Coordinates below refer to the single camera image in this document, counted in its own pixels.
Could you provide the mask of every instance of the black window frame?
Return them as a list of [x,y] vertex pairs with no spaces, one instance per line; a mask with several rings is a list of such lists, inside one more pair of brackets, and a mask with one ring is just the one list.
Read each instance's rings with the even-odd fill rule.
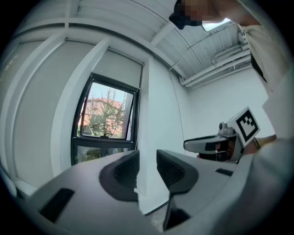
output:
[[[129,94],[133,95],[133,101],[131,105],[132,113],[132,122],[131,122],[131,131],[130,131],[130,140],[125,139],[102,139],[99,136],[77,136],[78,132],[78,124],[80,114],[84,105],[84,110],[81,115],[81,126],[80,133],[82,133],[82,127],[84,123],[84,115],[87,105],[87,100],[89,97],[90,89],[93,83],[98,83],[101,85],[105,85],[114,89],[118,89]],[[137,135],[138,135],[138,113],[139,113],[139,100],[140,100],[140,89],[130,86],[128,84],[122,83],[112,78],[108,78],[96,73],[91,73],[86,85],[82,91],[82,94],[79,98],[79,102],[77,105],[77,109],[74,115],[73,127],[72,127],[72,135],[71,135],[71,164],[72,166],[76,163],[74,162],[74,147],[75,146],[84,146],[84,147],[95,147],[95,148],[126,148],[126,149],[136,149]],[[131,110],[128,119],[128,125],[131,118]]]

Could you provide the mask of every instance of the black and white square marker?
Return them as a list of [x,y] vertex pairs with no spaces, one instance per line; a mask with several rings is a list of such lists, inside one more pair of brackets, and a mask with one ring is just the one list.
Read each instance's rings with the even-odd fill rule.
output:
[[249,110],[238,118],[236,123],[241,130],[245,142],[247,142],[258,131],[258,126]]

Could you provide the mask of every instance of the ceiling light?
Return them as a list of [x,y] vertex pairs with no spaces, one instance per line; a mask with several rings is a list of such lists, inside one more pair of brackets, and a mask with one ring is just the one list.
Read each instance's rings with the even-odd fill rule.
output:
[[208,32],[208,31],[210,31],[210,30],[212,30],[212,29],[214,29],[214,28],[216,28],[216,27],[218,27],[218,26],[220,26],[220,25],[222,25],[222,24],[225,24],[225,23],[227,23],[227,22],[230,22],[231,20],[229,20],[229,19],[224,19],[222,22],[220,22],[220,23],[204,23],[205,21],[203,21],[203,23],[202,23],[202,27],[204,28],[204,30],[206,31],[206,32]]

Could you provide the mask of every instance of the window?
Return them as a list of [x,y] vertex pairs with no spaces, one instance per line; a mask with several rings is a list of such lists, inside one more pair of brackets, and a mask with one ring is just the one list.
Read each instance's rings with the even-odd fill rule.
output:
[[92,73],[76,110],[72,165],[134,150],[139,89]]

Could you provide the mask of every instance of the sky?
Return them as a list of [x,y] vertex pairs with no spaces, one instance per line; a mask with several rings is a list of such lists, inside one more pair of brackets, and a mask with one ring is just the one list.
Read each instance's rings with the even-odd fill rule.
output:
[[[91,87],[91,90],[90,90],[89,99],[92,98],[93,96],[94,96],[94,98],[101,98],[101,93],[103,95],[103,98],[106,98],[108,89],[109,89],[108,86],[93,83],[92,87]],[[113,91],[116,90],[115,100],[119,101],[119,102],[122,102],[125,92],[121,91],[121,90],[114,89],[114,88],[111,88],[111,90],[112,90],[112,94],[111,94],[110,97],[112,98]]]

